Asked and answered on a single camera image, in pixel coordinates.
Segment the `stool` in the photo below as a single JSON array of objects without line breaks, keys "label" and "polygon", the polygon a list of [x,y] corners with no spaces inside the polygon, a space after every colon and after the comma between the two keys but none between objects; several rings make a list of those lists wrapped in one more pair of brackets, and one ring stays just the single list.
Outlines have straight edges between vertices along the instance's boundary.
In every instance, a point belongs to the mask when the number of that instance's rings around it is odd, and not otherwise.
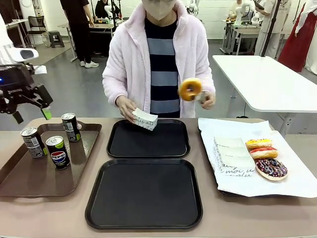
[{"label": "stool", "polygon": [[49,36],[52,48],[55,48],[55,46],[65,47],[59,31],[49,31]]}]

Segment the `pepsi logo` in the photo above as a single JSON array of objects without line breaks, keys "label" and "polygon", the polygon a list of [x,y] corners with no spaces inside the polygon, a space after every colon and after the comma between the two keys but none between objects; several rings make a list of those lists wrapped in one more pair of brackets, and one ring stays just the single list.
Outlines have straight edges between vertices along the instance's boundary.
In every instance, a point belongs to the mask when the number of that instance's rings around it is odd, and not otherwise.
[{"label": "pepsi logo", "polygon": [[66,154],[64,151],[57,151],[51,153],[51,157],[55,161],[55,163],[62,163],[65,161]]}]

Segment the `jacket collar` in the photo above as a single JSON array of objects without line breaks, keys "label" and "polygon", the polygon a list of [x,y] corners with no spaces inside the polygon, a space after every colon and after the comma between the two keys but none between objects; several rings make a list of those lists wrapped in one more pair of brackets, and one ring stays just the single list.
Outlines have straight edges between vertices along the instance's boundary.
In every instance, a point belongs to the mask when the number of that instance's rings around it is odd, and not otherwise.
[{"label": "jacket collar", "polygon": [[[185,5],[181,2],[181,0],[177,0],[176,4],[173,8],[174,11],[177,12],[178,17],[178,29],[177,35],[181,35],[183,29],[187,25],[188,22],[188,14]],[[137,38],[139,35],[144,33],[144,19],[146,17],[146,11],[143,7],[143,4],[140,3],[131,14],[129,20],[127,20],[124,24],[125,28],[129,32],[132,38]]]}]

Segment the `white shirt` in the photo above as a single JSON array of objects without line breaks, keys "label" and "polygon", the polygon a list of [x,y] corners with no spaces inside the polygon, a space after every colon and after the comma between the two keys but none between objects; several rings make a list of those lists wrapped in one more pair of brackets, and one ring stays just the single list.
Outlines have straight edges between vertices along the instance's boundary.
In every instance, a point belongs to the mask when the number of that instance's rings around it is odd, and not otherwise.
[{"label": "white shirt", "polygon": [[241,2],[241,4],[238,4],[237,2],[235,2],[231,6],[231,8],[229,9],[229,17],[233,17],[233,15],[237,15],[236,8],[242,6],[242,3],[243,2]]},{"label": "white shirt", "polygon": [[303,27],[305,24],[306,18],[309,13],[313,13],[315,16],[317,16],[317,0],[308,0],[305,4],[305,7],[303,9],[303,12],[301,13],[301,16],[299,18],[298,25],[296,27],[295,33],[298,33],[299,30]]},{"label": "white shirt", "polygon": [[[270,13],[270,16],[264,16],[261,31],[262,32],[268,32],[269,28],[271,26],[271,21],[274,16],[274,12],[276,9],[277,0],[267,0],[264,6],[264,11],[266,13]],[[291,9],[292,0],[282,0],[281,4],[278,8],[277,16],[276,16],[276,22],[273,27],[272,33],[281,33],[284,22],[286,19],[287,14],[289,14],[289,11]]]}]

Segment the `face mask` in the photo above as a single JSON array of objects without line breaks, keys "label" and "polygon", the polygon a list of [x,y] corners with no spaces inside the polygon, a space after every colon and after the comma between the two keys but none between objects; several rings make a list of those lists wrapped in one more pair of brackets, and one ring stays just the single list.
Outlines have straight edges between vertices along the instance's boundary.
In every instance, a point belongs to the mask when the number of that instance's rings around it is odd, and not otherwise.
[{"label": "face mask", "polygon": [[142,3],[147,13],[160,21],[172,11],[176,0],[142,0]]}]

